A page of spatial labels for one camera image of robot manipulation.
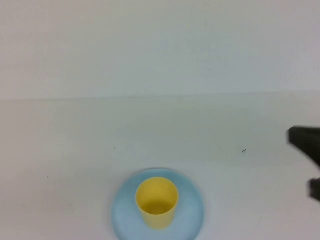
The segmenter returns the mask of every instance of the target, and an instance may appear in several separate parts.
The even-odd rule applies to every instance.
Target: plate
[[[139,185],[152,177],[172,181],[179,191],[174,220],[162,230],[148,227],[136,205]],[[196,186],[185,176],[165,168],[152,168],[130,177],[119,189],[111,209],[111,224],[119,240],[194,240],[204,222],[203,198]]]

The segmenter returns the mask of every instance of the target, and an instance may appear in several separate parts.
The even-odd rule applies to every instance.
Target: cup rim
[[[164,213],[161,213],[161,214],[151,214],[151,213],[149,213],[149,212],[146,212],[145,210],[143,210],[143,209],[139,206],[138,201],[137,201],[137,193],[138,193],[138,190],[139,190],[139,188],[141,187],[141,185],[142,185],[144,182],[148,181],[149,179],[165,179],[165,180],[167,180],[167,181],[169,181],[170,183],[173,184],[173,186],[174,186],[174,188],[175,188],[175,190],[176,190],[176,193],[177,193],[177,197],[176,197],[175,204],[173,205],[172,208],[170,208],[170,210],[168,210],[168,211],[166,211],[166,212],[164,212]],[[135,204],[138,206],[138,208],[139,208],[140,211],[143,211],[144,213],[146,213],[146,214],[148,214],[148,215],[151,215],[151,216],[161,216],[161,215],[164,215],[164,214],[169,213],[172,209],[174,209],[174,208],[177,206],[178,201],[179,201],[179,191],[178,191],[177,186],[176,186],[171,180],[169,180],[168,178],[165,178],[165,177],[163,177],[163,176],[153,176],[153,177],[149,177],[148,179],[146,179],[146,180],[144,180],[142,183],[140,183],[140,185],[138,186],[138,188],[137,188],[136,191],[135,191]]]

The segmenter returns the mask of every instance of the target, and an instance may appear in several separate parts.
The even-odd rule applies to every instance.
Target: yellow cup
[[[176,185],[159,176],[145,180],[135,193],[135,201],[143,220],[153,229],[164,229],[172,223],[178,199]]]

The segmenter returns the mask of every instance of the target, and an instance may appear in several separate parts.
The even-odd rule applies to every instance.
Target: table surface
[[[320,92],[0,102],[0,239],[115,240],[117,189],[146,168],[203,194],[197,240],[318,240],[317,168],[287,145]]]

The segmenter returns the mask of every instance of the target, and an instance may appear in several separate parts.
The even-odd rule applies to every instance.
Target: white backdrop
[[[0,100],[320,90],[318,0],[2,0]]]

